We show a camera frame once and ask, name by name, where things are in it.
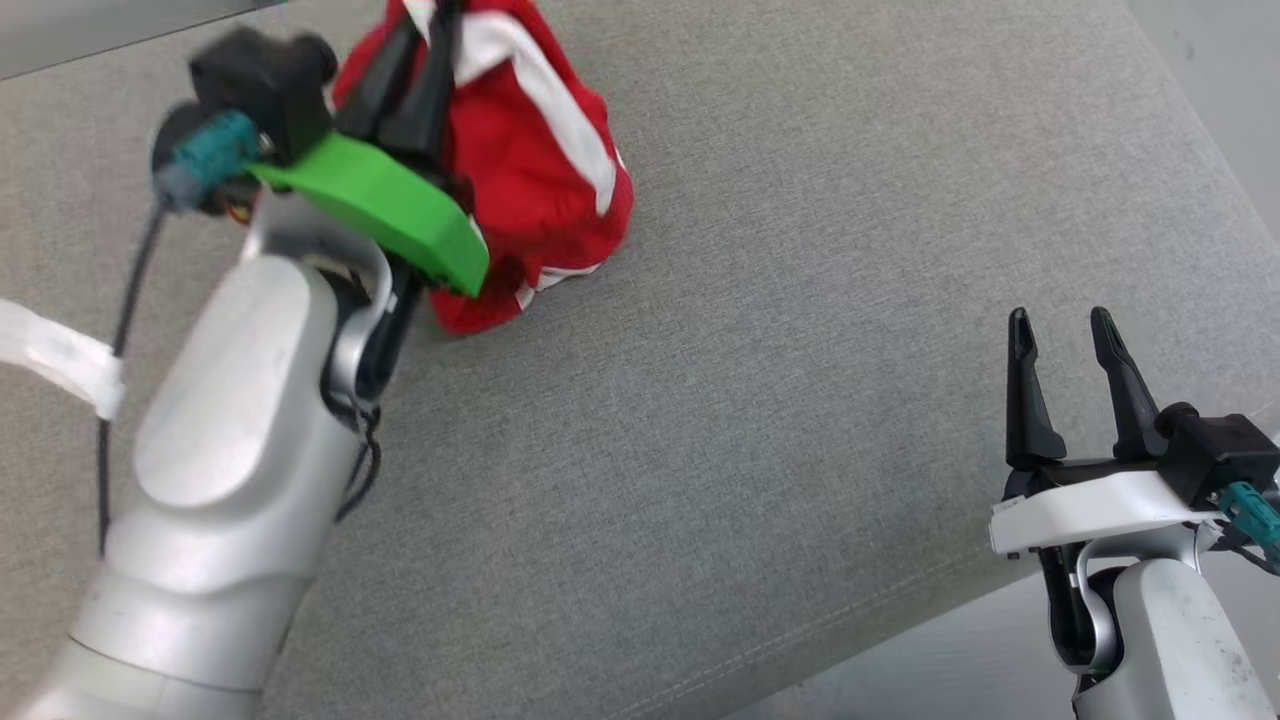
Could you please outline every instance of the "gray tablecloth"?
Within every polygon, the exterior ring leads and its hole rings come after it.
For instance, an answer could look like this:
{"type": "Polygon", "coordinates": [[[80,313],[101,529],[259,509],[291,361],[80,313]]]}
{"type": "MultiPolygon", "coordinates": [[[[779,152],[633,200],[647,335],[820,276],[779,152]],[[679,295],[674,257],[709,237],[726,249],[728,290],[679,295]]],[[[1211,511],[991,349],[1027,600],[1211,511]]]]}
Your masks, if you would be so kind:
{"type": "MultiPolygon", "coordinates": [[[[349,46],[376,0],[253,22],[349,46]]],[[[1280,396],[1280,258],[1114,0],[548,3],[637,206],[509,325],[415,331],[387,464],[265,700],[285,717],[714,717],[1029,568],[991,556],[1004,342],[1030,307],[1073,451],[1087,314],[1161,401],[1280,396]]],[[[0,83],[0,297],[106,337],[183,59],[225,24],[0,83]]],[[[238,250],[170,227],[116,447],[238,250]]],[[[93,564],[93,419],[0,368],[0,697],[93,564]]]]}

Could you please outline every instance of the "red cloth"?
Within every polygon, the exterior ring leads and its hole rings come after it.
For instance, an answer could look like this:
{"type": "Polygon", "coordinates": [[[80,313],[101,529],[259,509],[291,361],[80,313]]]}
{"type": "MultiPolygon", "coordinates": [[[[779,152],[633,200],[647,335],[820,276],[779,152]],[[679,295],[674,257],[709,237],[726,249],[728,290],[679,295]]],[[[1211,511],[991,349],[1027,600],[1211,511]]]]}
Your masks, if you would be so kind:
{"type": "MultiPolygon", "coordinates": [[[[385,31],[404,17],[403,0],[388,0],[383,23],[352,50],[333,87],[339,105],[381,47],[385,31]]],[[[563,81],[581,114],[599,135],[616,167],[608,209],[599,213],[598,190],[557,142],[548,117],[521,88],[511,59],[460,85],[449,108],[444,161],[475,188],[475,219],[489,246],[489,274],[476,299],[434,291],[440,323],[454,333],[475,333],[511,320],[538,290],[566,274],[585,274],[622,242],[634,190],[608,128],[604,101],[586,87],[529,0],[471,0],[466,28],[476,13],[504,13],[527,31],[563,81]]],[[[426,56],[425,42],[419,67],[426,56]]],[[[463,63],[458,61],[461,69],[463,63]]]]}

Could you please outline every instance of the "white strap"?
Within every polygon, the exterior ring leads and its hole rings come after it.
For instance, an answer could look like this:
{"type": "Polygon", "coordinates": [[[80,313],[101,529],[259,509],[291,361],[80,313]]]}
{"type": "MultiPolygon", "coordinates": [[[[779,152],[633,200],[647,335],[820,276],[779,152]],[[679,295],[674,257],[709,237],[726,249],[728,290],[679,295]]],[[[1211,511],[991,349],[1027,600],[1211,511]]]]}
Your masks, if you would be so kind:
{"type": "Polygon", "coordinates": [[[120,360],[97,340],[0,300],[0,363],[35,370],[84,400],[104,420],[124,398],[120,360]]]}
{"type": "MultiPolygon", "coordinates": [[[[435,0],[403,0],[422,37],[435,14],[435,0]]],[[[595,190],[595,211],[603,217],[613,201],[617,167],[604,140],[573,100],[564,81],[552,67],[541,47],[507,13],[483,10],[462,15],[462,37],[454,59],[454,82],[467,85],[506,60],[511,60],[516,82],[547,120],[564,159],[595,190]]]]}

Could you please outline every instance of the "teal connector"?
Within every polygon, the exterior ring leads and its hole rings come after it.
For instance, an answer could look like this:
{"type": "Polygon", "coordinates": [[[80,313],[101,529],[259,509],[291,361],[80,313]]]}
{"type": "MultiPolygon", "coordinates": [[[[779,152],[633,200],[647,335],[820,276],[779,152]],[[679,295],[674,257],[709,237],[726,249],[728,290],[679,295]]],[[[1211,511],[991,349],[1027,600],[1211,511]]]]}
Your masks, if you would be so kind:
{"type": "Polygon", "coordinates": [[[156,192],[174,210],[189,210],[262,155],[257,127],[244,113],[227,110],[173,151],[155,177],[156,192]]]}
{"type": "Polygon", "coordinates": [[[1226,519],[1258,543],[1267,562],[1280,569],[1280,512],[1249,483],[1231,483],[1217,502],[1226,519]]]}

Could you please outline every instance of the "red and white cloth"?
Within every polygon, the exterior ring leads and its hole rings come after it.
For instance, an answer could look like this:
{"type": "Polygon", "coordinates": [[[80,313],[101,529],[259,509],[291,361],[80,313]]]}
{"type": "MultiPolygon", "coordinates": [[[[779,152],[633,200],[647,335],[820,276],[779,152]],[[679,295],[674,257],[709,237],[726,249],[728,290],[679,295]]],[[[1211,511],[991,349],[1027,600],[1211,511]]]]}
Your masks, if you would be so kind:
{"type": "MultiPolygon", "coordinates": [[[[339,72],[335,102],[406,12],[426,37],[435,0],[388,0],[383,23],[339,72]]],[[[595,270],[622,242],[635,197],[604,101],[530,0],[470,0],[454,81],[445,164],[475,190],[489,275],[479,297],[435,291],[431,302],[445,329],[475,333],[511,320],[539,291],[595,270]]]]}

